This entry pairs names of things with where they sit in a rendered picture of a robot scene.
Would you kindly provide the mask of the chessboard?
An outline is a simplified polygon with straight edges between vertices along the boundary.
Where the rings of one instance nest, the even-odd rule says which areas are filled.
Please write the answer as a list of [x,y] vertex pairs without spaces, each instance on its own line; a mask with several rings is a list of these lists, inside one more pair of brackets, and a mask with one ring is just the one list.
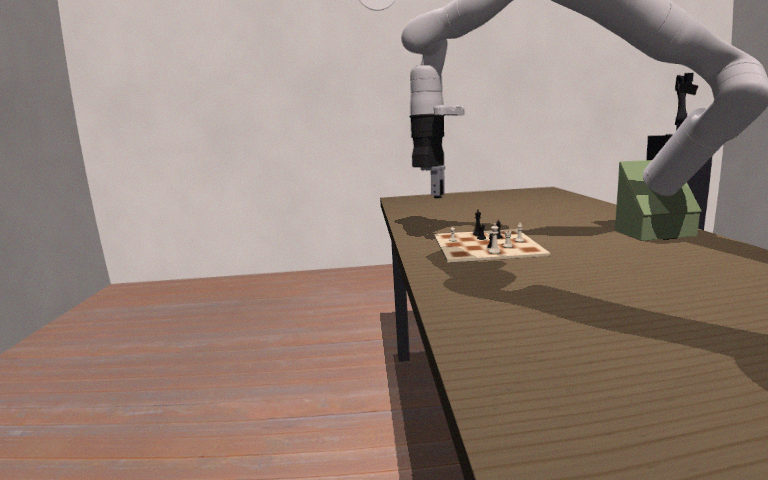
[[[508,233],[511,231],[510,240],[513,245],[511,248],[503,247],[506,231]],[[451,233],[434,234],[434,237],[447,262],[550,256],[547,250],[523,233],[522,238],[524,242],[516,242],[517,229],[500,230],[503,238],[498,239],[498,247],[501,252],[499,254],[491,254],[489,253],[490,248],[487,248],[491,232],[484,231],[484,236],[486,237],[484,240],[477,239],[478,236],[473,235],[473,232],[455,233],[457,241],[449,241]]]

